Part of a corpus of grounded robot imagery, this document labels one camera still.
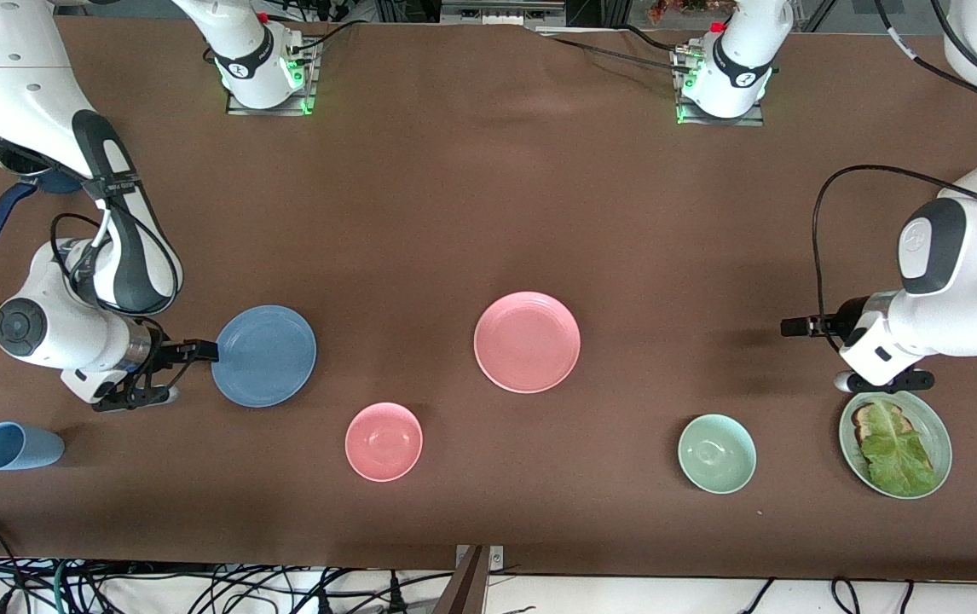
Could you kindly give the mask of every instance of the table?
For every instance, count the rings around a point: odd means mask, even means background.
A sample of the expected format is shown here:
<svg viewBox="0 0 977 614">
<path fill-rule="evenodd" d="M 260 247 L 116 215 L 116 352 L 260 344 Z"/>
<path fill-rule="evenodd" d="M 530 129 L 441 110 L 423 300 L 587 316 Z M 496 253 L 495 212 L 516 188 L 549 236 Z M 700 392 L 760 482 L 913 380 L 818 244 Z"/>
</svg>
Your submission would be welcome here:
<svg viewBox="0 0 977 614">
<path fill-rule="evenodd" d="M 523 572 L 977 579 L 977 358 L 925 361 L 955 467 L 935 495 L 894 501 L 838 449 L 842 362 L 778 337 L 812 311 L 811 207 L 832 171 L 977 165 L 977 98 L 889 39 L 793 35 L 766 127 L 718 128 L 675 124 L 666 72 L 518 27 L 351 28 L 315 115 L 293 119 L 224 116 L 187 22 L 61 30 L 183 259 L 166 330 L 214 339 L 286 304 L 320 359 L 277 408 L 236 407 L 199 365 L 177 404 L 96 415 L 0 351 L 0 420 L 68 446 L 59 466 L 0 473 L 21 554 L 447 568 L 454 544 L 488 543 Z M 582 39 L 660 58 L 625 34 Z M 938 39 L 914 45 L 942 62 Z M 0 192 L 10 182 L 0 171 Z M 898 284 L 895 237 L 933 193 L 878 174 L 833 187 L 833 307 Z M 81 194 L 18 207 L 0 300 L 65 210 L 93 211 Z M 583 334 L 573 374 L 536 396 L 496 388 L 471 350 L 481 310 L 520 290 L 562 299 Z M 342 440 L 384 400 L 417 413 L 425 446 L 374 484 Z M 757 442 L 736 494 L 695 489 L 674 459 L 707 412 Z"/>
</svg>

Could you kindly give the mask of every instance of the pink bowl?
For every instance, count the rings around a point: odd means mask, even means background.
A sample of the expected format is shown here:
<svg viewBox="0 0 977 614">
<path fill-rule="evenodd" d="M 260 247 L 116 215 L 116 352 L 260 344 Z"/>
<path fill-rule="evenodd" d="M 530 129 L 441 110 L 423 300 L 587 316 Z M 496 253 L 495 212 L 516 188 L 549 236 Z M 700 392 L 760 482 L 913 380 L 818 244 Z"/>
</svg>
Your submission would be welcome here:
<svg viewBox="0 0 977 614">
<path fill-rule="evenodd" d="M 552 296 L 516 292 L 481 315 L 473 353 L 485 377 L 500 388 L 543 392 L 564 381 L 579 361 L 579 327 Z"/>
<path fill-rule="evenodd" d="M 372 482 L 390 482 L 417 464 L 423 434 L 417 416 L 396 403 L 364 408 L 344 434 L 344 455 L 352 469 Z"/>
</svg>

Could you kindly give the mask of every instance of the green plate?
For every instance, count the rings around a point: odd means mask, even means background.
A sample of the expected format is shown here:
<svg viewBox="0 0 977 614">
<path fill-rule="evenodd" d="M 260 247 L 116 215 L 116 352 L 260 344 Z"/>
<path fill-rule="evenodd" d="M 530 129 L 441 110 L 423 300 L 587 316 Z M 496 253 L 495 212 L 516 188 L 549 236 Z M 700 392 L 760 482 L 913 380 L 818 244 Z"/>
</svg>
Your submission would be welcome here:
<svg viewBox="0 0 977 614">
<path fill-rule="evenodd" d="M 679 439 L 679 464 L 699 489 L 727 495 L 754 476 L 757 450 L 749 432 L 725 415 L 694 419 Z"/>
<path fill-rule="evenodd" d="M 862 408 L 864 405 L 875 400 L 889 401 L 894 405 L 898 405 L 902 409 L 902 415 L 906 419 L 909 419 L 910 424 L 913 425 L 914 431 L 917 431 L 921 435 L 921 444 L 924 446 L 924 451 L 928 452 L 928 459 L 932 462 L 932 468 L 936 471 L 936 478 L 939 478 L 939 483 L 936 484 L 935 489 L 931 489 L 928 493 L 915 497 L 901 497 L 891 495 L 886 490 L 879 489 L 878 486 L 871 484 L 868 478 L 869 474 L 867 473 L 867 459 L 859 451 L 859 443 L 856 442 L 856 428 L 852 424 L 852 414 L 856 412 L 856 409 Z M 928 495 L 935 493 L 940 486 L 944 485 L 948 475 L 951 473 L 951 438 L 947 435 L 947 428 L 944 427 L 944 422 L 939 419 L 939 416 L 936 415 L 936 412 L 932 411 L 932 408 L 927 403 L 922 401 L 920 397 L 915 397 L 909 392 L 897 392 L 894 394 L 887 394 L 885 392 L 862 392 L 856 394 L 855 397 L 852 397 L 851 401 L 848 401 L 848 405 L 844 407 L 844 412 L 841 413 L 841 423 L 838 426 L 838 440 L 841 443 L 844 460 L 848 462 L 848 466 L 852 468 L 852 472 L 856 474 L 856 478 L 859 478 L 864 484 L 870 486 L 875 492 L 883 493 L 887 497 L 893 497 L 895 499 L 920 499 L 922 497 L 928 497 Z"/>
</svg>

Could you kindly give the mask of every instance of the bread slice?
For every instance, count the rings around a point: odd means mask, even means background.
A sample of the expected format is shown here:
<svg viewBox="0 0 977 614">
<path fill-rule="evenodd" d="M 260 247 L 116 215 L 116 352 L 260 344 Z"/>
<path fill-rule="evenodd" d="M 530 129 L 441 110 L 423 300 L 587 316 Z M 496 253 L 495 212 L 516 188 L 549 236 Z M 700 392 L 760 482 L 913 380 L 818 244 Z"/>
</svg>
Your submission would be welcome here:
<svg viewBox="0 0 977 614">
<path fill-rule="evenodd" d="M 867 424 L 867 411 L 870 408 L 874 408 L 875 405 L 864 405 L 862 408 L 856 409 L 852 414 L 852 424 L 856 427 L 856 443 L 863 446 L 864 439 L 871 435 L 871 427 Z M 909 432 L 913 431 L 913 424 L 909 422 L 908 417 L 905 417 L 901 413 L 901 408 L 898 405 L 893 405 L 890 409 L 901 419 L 901 431 Z"/>
</svg>

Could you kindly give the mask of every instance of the blue handle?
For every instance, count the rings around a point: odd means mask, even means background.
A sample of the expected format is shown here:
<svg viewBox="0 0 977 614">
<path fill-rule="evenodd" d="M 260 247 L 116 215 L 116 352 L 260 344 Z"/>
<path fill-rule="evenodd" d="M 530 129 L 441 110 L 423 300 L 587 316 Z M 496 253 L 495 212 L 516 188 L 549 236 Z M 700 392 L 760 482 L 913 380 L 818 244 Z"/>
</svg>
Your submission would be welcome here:
<svg viewBox="0 0 977 614">
<path fill-rule="evenodd" d="M 10 212 L 14 206 L 18 205 L 18 201 L 36 191 L 38 191 L 38 186 L 33 185 L 33 183 L 18 182 L 4 191 L 4 194 L 0 194 L 0 233 L 4 229 L 4 224 L 8 222 Z"/>
</svg>

